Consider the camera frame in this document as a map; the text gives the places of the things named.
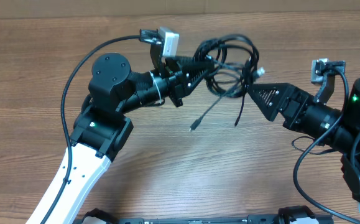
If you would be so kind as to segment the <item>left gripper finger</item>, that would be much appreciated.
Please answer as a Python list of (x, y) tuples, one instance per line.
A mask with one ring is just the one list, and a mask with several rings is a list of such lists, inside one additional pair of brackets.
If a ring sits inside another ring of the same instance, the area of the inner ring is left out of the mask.
[(193, 57), (177, 57), (176, 58), (176, 71), (190, 72), (190, 71), (213, 71), (215, 64), (212, 61), (196, 61)]
[(209, 71), (204, 70), (199, 75), (197, 75), (195, 78), (190, 80), (187, 84), (186, 93), (191, 93), (199, 85), (199, 83), (202, 81), (202, 79), (204, 79), (208, 74), (209, 74)]

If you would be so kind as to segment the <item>black usb cable silver plug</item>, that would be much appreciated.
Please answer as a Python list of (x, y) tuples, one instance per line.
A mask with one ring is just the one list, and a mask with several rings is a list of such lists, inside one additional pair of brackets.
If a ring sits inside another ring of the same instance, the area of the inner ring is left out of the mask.
[[(207, 113), (219, 103), (222, 98), (242, 98), (241, 109), (234, 123), (234, 126), (237, 126), (244, 109), (244, 101), (248, 88), (265, 74), (263, 67), (258, 68), (259, 56), (250, 56), (245, 63), (224, 63), (210, 56), (207, 56), (207, 59), (218, 65), (212, 73), (205, 77), (208, 90), (218, 96), (218, 99), (192, 123), (189, 132), (194, 131), (200, 125)], [(215, 80), (215, 76), (220, 73), (233, 77), (234, 80), (218, 82)]]

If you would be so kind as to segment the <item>black usb cable blue plug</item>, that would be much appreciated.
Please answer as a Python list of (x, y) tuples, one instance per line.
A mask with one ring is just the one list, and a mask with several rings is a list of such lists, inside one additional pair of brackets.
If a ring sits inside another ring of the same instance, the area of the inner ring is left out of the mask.
[[(229, 62), (227, 61), (228, 53), (230, 50), (241, 50), (247, 54), (244, 62)], [(259, 56), (257, 47), (252, 41), (242, 34), (229, 34), (220, 38), (208, 39), (203, 41), (193, 56), (196, 61), (210, 61), (207, 56), (217, 59), (224, 63), (245, 63), (250, 56)], [(234, 78), (225, 74), (218, 74), (215, 76), (215, 80), (218, 82), (233, 81)]]

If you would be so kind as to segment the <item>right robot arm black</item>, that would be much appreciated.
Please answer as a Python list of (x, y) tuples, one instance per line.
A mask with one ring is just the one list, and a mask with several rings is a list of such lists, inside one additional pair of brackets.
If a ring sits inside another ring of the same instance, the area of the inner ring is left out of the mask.
[(342, 154), (343, 179), (360, 212), (360, 78), (354, 82), (344, 111), (316, 101), (289, 83), (254, 84), (248, 92), (269, 121), (281, 114), (284, 128), (322, 138), (321, 145)]

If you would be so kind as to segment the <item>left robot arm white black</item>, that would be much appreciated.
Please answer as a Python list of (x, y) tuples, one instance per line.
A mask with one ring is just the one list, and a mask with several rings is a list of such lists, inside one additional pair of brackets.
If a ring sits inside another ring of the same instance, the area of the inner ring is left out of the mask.
[(164, 56), (159, 45), (153, 45), (150, 54), (154, 69), (145, 73), (132, 71), (119, 53), (95, 60), (90, 93), (67, 136), (60, 168), (28, 223), (72, 223), (134, 128), (125, 114), (165, 98), (181, 106), (183, 97), (215, 68), (207, 59)]

